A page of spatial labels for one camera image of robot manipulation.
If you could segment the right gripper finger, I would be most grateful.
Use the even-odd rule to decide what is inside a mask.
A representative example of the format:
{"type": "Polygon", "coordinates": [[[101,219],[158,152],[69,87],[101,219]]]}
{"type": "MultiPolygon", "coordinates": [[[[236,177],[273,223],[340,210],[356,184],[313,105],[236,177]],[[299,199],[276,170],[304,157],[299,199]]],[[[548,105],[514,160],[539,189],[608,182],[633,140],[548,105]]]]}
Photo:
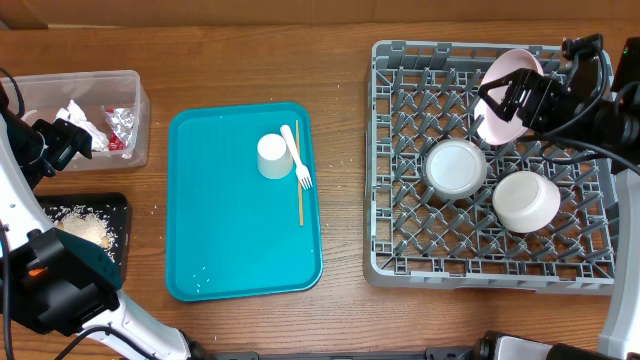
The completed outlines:
{"type": "Polygon", "coordinates": [[[511,86],[520,86],[522,85],[527,76],[530,74],[531,70],[526,68],[518,68],[511,73],[508,73],[500,78],[495,80],[491,80],[484,84],[480,85],[478,95],[486,100],[489,97],[489,91],[492,89],[500,88],[500,87],[511,87],[511,86]]]}
{"type": "Polygon", "coordinates": [[[483,101],[499,119],[505,122],[511,122],[521,108],[521,101],[514,98],[503,98],[501,101],[497,101],[487,97],[483,101]]]}

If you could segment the white round plate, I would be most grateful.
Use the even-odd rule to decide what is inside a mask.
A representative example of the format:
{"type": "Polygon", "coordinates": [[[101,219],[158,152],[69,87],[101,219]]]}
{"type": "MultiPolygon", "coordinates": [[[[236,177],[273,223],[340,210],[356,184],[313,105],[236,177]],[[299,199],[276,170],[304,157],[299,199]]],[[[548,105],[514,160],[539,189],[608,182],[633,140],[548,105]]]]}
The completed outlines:
{"type": "MultiPolygon", "coordinates": [[[[497,80],[519,68],[535,70],[537,73],[543,74],[540,63],[529,51],[512,49],[501,55],[489,67],[481,84],[497,80]]],[[[490,145],[511,142],[527,132],[522,120],[517,115],[513,115],[510,121],[503,121],[482,99],[474,108],[474,118],[477,119],[479,116],[482,116],[483,120],[477,128],[477,133],[482,140],[490,145]]]]}

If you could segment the white napkin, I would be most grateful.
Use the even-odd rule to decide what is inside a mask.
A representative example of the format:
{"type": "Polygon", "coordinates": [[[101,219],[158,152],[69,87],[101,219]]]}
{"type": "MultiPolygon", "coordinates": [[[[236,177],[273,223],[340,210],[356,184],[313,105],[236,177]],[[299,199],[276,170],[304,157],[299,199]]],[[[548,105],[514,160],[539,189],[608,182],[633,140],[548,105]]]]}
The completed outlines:
{"type": "Polygon", "coordinates": [[[91,123],[85,112],[73,100],[69,101],[66,108],[60,108],[56,118],[63,119],[85,130],[91,136],[91,150],[94,152],[106,152],[109,150],[109,138],[91,123]]]}

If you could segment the red sauce packet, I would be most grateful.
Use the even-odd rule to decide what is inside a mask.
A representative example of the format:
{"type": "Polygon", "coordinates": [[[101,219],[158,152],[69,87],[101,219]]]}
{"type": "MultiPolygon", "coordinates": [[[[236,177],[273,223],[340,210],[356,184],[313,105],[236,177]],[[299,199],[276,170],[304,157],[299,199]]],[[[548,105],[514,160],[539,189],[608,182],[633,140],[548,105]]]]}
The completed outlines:
{"type": "Polygon", "coordinates": [[[113,133],[109,140],[108,149],[110,151],[120,151],[125,148],[126,144],[115,133],[113,133]]]}

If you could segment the grey bowl with rice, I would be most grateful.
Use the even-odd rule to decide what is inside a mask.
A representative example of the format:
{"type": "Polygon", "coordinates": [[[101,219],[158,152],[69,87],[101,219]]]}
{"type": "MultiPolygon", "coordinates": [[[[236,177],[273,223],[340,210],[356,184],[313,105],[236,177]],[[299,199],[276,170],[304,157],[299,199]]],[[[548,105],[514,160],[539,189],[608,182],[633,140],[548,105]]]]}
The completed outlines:
{"type": "Polygon", "coordinates": [[[422,176],[442,200],[459,200],[476,193],[487,176],[483,152],[464,139],[434,145],[426,156],[422,176]]]}

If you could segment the aluminium foil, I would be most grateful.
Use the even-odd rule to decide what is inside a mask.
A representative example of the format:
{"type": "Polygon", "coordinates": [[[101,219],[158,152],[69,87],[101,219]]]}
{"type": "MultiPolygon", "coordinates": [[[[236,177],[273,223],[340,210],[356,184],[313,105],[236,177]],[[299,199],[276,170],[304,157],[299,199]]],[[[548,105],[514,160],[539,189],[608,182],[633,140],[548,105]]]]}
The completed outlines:
{"type": "Polygon", "coordinates": [[[126,148],[131,142],[135,123],[133,108],[102,108],[113,135],[126,148]]]}

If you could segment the white bowl with peanuts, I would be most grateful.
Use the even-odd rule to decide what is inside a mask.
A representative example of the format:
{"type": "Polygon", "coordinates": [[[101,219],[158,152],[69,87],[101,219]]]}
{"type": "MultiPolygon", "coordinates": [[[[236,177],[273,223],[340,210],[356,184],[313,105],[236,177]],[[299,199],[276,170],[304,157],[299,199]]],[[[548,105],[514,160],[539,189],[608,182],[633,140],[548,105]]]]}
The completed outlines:
{"type": "Polygon", "coordinates": [[[495,187],[492,205],[500,223],[516,233],[535,232],[549,224],[560,208],[559,188],[530,171],[517,171],[495,187]]]}

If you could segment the orange carrot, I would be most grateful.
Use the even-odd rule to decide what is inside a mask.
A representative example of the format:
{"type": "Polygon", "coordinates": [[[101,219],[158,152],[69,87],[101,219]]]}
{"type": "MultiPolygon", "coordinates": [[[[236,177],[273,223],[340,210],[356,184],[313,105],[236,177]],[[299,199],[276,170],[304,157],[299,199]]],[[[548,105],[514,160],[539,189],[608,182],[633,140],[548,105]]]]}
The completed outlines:
{"type": "Polygon", "coordinates": [[[46,272],[47,268],[36,268],[28,271],[29,277],[36,277],[44,272],[46,272]]]}

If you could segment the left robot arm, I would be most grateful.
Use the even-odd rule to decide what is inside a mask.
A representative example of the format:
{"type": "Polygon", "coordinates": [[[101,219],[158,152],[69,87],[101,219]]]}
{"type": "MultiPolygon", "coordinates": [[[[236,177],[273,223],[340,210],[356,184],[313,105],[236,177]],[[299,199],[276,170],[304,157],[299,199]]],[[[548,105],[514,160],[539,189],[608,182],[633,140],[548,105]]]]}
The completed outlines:
{"type": "Polygon", "coordinates": [[[39,334],[72,336],[68,355],[91,338],[126,359],[206,359],[183,331],[147,313],[123,290],[120,269],[97,244],[57,228],[34,196],[45,177],[76,154],[92,156],[91,137],[57,119],[28,124],[25,106],[1,97],[1,313],[5,354],[14,322],[39,334]]]}

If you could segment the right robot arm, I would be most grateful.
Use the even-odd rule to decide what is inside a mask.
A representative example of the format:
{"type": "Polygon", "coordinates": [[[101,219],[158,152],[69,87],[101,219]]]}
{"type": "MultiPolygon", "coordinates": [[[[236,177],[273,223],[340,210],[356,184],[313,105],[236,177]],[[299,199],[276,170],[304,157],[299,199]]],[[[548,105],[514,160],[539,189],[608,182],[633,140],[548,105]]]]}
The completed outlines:
{"type": "Polygon", "coordinates": [[[611,161],[617,196],[616,277],[605,326],[594,352],[555,345],[551,359],[636,359],[639,356],[639,40],[626,40],[609,72],[603,38],[566,39],[568,62],[560,81],[539,70],[505,65],[500,56],[478,95],[503,122],[518,119],[524,141],[584,151],[611,161]]]}

